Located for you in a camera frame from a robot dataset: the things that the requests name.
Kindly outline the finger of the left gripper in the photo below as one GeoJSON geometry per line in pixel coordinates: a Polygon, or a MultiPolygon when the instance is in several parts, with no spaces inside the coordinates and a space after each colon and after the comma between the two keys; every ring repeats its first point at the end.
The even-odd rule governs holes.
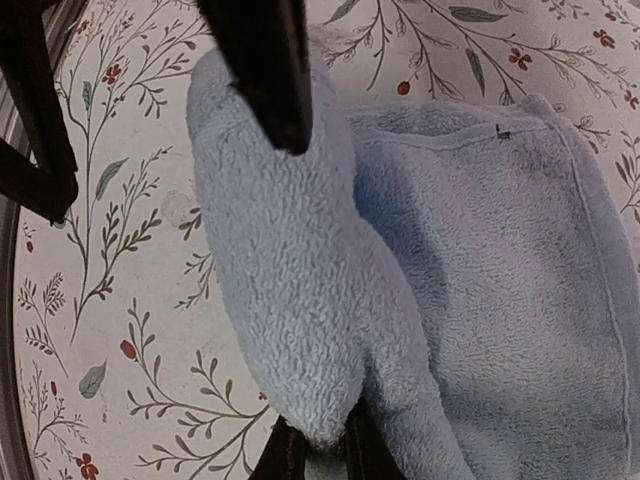
{"type": "Polygon", "coordinates": [[[197,3],[231,72],[277,150],[304,154],[313,107],[305,3],[202,0],[197,3]]]}
{"type": "Polygon", "coordinates": [[[42,23],[50,1],[1,3],[1,72],[36,162],[1,142],[1,193],[52,223],[78,196],[77,164],[54,87],[42,23]]]}

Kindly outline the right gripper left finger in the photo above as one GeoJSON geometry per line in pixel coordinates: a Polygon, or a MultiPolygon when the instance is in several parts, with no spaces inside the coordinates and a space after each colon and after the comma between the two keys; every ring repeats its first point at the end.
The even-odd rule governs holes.
{"type": "Polygon", "coordinates": [[[304,480],[306,439],[283,417],[274,424],[249,480],[304,480]]]}

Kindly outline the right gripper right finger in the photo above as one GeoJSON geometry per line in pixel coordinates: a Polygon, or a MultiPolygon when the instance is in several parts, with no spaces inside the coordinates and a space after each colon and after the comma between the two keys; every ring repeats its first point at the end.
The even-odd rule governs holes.
{"type": "Polygon", "coordinates": [[[345,425],[349,480],[405,480],[367,407],[355,407],[345,425]]]}

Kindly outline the light blue cloth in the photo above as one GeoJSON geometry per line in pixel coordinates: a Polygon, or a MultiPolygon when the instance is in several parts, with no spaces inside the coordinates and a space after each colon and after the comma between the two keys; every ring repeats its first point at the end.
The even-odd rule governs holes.
{"type": "Polygon", "coordinates": [[[590,147],[546,99],[345,110],[312,71],[275,150],[217,50],[186,121],[227,316],[305,479],[367,407],[405,479],[639,472],[639,288],[590,147]]]}

